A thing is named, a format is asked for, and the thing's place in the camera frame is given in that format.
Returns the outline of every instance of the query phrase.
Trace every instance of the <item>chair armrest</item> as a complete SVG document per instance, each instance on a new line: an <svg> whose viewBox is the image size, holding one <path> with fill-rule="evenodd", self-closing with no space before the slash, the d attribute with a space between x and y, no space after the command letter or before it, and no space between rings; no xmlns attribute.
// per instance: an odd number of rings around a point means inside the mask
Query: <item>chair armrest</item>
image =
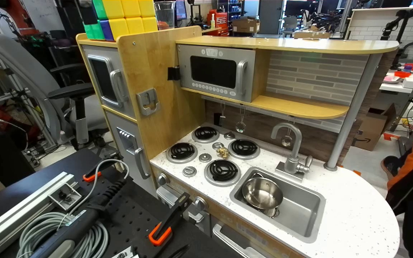
<svg viewBox="0 0 413 258"><path fill-rule="evenodd" d="M78 64L62 65L62 66L51 69L51 73L57 74L61 72L73 72L73 71L76 71L77 69L85 69L85 64L78 63Z"/></svg>
<svg viewBox="0 0 413 258"><path fill-rule="evenodd" d="M89 95L95 94L92 83L81 83L76 85L71 85L68 87L60 88L58 90L53 90L47 94L47 98L51 100L56 100L60 98L76 98L76 97L87 97Z"/></svg>

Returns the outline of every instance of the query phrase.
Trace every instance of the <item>stainless steel pot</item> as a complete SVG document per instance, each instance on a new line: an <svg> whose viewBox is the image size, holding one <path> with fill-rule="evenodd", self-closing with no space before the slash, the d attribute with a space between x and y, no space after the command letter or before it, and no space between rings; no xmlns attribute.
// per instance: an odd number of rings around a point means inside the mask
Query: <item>stainless steel pot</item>
<svg viewBox="0 0 413 258"><path fill-rule="evenodd" d="M241 192L251 206L271 218L278 216L278 206L283 201L283 192L274 181L256 173L243 184Z"/></svg>

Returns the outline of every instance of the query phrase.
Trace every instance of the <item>black coil burner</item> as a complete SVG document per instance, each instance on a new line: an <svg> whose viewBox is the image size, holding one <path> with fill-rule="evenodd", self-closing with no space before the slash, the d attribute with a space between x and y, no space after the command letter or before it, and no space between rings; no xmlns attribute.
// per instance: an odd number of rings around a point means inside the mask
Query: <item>black coil burner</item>
<svg viewBox="0 0 413 258"><path fill-rule="evenodd" d="M180 142L170 148L172 159L187 159L195 153L195 148L187 142Z"/></svg>
<svg viewBox="0 0 413 258"><path fill-rule="evenodd" d="M229 181L238 173L236 165L228 160L213 161L210 164L209 170L215 181Z"/></svg>
<svg viewBox="0 0 413 258"><path fill-rule="evenodd" d="M256 153L257 145L247 139L238 139L231 143L231 150L238 155L250 156Z"/></svg>
<svg viewBox="0 0 413 258"><path fill-rule="evenodd" d="M210 139L218 134L215 128L209 126L202 126L194 131L194 136L197 139Z"/></svg>

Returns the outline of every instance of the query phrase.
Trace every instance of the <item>oven window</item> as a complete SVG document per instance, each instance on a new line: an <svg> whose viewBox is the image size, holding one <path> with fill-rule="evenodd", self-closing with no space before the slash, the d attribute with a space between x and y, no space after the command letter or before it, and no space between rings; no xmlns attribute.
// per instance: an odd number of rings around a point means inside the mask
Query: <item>oven window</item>
<svg viewBox="0 0 413 258"><path fill-rule="evenodd" d="M111 85L111 78L109 77L110 71L108 70L106 63L95 59L89 59L89 61L92 64L92 69L96 75L98 87L100 87L102 95L111 101L117 102L116 94Z"/></svg>
<svg viewBox="0 0 413 258"><path fill-rule="evenodd" d="M191 56L190 68L195 81L235 88L237 64L233 60Z"/></svg>

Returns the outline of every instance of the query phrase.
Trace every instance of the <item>stainless steel sink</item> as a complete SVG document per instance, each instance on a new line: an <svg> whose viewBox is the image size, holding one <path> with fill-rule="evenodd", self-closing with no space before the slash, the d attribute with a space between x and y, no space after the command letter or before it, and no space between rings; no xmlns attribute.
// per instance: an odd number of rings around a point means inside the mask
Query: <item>stainless steel sink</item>
<svg viewBox="0 0 413 258"><path fill-rule="evenodd" d="M283 201L279 206L280 214L273 219L248 205L241 193L242 185L255 173L260 173L263 177L274 181L283 192ZM256 167L250 168L238 181L231 192L231 199L236 204L306 243L315 242L326 204L326 199L321 194L293 183L277 173L267 172Z"/></svg>

